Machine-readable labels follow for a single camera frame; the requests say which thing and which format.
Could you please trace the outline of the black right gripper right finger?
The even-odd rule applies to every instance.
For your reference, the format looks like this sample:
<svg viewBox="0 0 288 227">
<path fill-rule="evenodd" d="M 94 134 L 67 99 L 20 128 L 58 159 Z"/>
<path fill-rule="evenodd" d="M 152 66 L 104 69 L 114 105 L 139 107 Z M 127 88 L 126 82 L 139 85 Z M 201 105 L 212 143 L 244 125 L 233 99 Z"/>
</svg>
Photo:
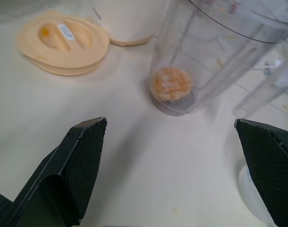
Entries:
<svg viewBox="0 0 288 227">
<path fill-rule="evenodd" d="M 236 119 L 245 165 L 238 188 L 249 210 L 270 227 L 288 227 L 288 131 Z"/>
</svg>

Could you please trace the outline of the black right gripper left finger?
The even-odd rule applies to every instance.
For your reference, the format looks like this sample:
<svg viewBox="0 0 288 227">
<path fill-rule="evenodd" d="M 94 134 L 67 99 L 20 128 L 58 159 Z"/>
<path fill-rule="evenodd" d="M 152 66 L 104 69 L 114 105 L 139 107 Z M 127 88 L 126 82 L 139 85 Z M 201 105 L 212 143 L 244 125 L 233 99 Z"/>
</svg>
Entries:
<svg viewBox="0 0 288 227">
<path fill-rule="evenodd" d="M 84 218 L 102 155 L 107 119 L 72 127 L 14 201 L 0 194 L 0 227 L 73 227 Z"/>
</svg>

